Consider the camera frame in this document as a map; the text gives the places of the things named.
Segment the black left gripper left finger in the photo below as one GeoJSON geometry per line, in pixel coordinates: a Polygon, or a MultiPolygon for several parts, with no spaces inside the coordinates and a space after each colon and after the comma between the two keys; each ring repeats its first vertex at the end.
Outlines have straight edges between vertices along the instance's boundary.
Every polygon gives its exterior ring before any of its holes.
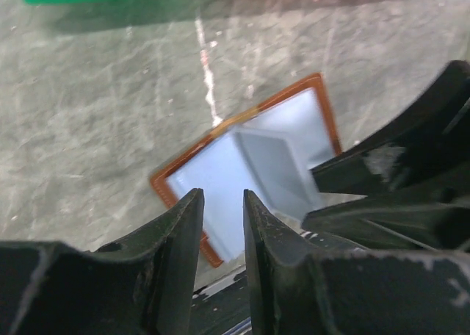
{"type": "Polygon", "coordinates": [[[3,334],[186,334],[203,191],[96,251],[1,243],[3,334]]]}

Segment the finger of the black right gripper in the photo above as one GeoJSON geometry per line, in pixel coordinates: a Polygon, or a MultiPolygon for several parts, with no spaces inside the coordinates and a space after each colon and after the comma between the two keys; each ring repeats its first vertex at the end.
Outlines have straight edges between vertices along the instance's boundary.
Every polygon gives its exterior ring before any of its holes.
{"type": "Polygon", "coordinates": [[[451,187],[395,192],[310,212],[302,228],[366,249],[469,249],[469,195],[451,187]]]}
{"type": "Polygon", "coordinates": [[[468,160],[469,63],[454,60],[389,124],[310,172],[320,192],[376,195],[468,160]]]}

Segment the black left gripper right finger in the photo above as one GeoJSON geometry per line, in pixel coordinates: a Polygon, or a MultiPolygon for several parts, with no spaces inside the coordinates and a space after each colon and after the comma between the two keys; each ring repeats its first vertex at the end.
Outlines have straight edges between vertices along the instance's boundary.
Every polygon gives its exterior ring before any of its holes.
{"type": "Polygon", "coordinates": [[[324,251],[244,192],[255,334],[467,334],[469,255],[324,251]]]}

